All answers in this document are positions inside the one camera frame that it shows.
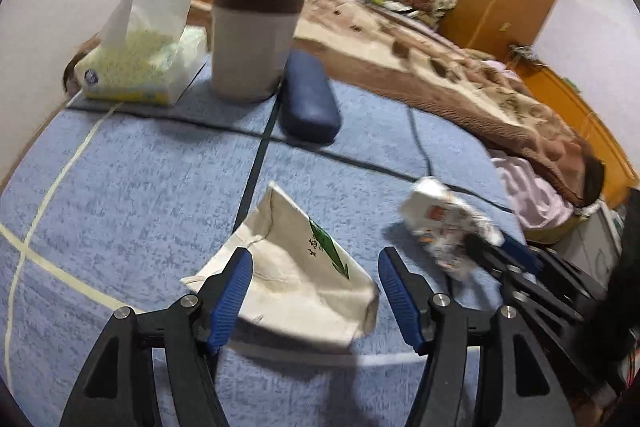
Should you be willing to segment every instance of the brown patterned blanket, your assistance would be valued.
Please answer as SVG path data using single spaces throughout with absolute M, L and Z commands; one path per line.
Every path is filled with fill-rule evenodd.
M 587 143 L 524 84 L 356 0 L 306 0 L 295 47 L 330 77 L 436 114 L 529 160 L 576 206 L 600 195 L 604 167 Z

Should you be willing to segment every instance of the wooden headboard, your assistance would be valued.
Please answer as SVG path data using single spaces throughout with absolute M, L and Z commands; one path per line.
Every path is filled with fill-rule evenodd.
M 596 112 L 553 70 L 521 60 L 515 71 L 536 99 L 555 110 L 567 124 L 580 132 L 604 163 L 606 171 L 602 193 L 609 208 L 623 203 L 629 187 L 638 185 L 638 174 Z

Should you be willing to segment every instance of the green leaf print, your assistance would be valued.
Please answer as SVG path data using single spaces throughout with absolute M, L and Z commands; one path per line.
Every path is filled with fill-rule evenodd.
M 331 239 L 331 236 L 326 233 L 323 229 L 321 229 L 316 223 L 314 223 L 309 217 L 309 226 L 311 227 L 311 232 L 314 234 L 316 241 L 320 244 L 325 253 L 329 256 L 332 263 L 334 263 L 334 268 L 336 271 L 342 275 L 343 277 L 349 278 L 349 269 L 346 264 L 342 264 L 340 260 L 340 256 L 338 252 L 335 250 L 334 240 Z

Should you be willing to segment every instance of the metal screw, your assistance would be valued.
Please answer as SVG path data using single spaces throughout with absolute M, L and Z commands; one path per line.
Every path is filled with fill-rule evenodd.
M 518 312 L 513 306 L 503 306 L 502 308 L 500 308 L 500 314 L 507 319 L 512 319 L 513 317 L 518 315 Z
M 113 312 L 113 316 L 117 319 L 126 319 L 129 317 L 131 309 L 128 306 L 121 306 L 116 311 Z
M 446 308 L 451 304 L 451 299 L 446 293 L 436 293 L 433 296 L 433 303 L 441 308 Z
M 180 306 L 183 308 L 193 308 L 196 304 L 198 304 L 197 295 L 185 295 L 180 299 Z
M 529 296 L 524 292 L 514 291 L 511 295 L 513 295 L 513 298 L 516 299 L 516 301 L 520 302 L 526 302 L 529 298 Z

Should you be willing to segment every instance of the white wrapper with orange print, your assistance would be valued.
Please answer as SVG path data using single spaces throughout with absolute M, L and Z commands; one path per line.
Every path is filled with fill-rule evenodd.
M 308 343 L 346 347 L 373 331 L 378 286 L 364 269 L 274 182 L 238 229 L 194 277 L 198 291 L 236 248 L 254 258 L 239 316 Z
M 465 280 L 477 267 L 464 254 L 462 244 L 467 233 L 477 233 L 496 247 L 504 243 L 491 219 L 433 177 L 416 182 L 400 213 L 409 232 L 443 270 L 458 280 Z

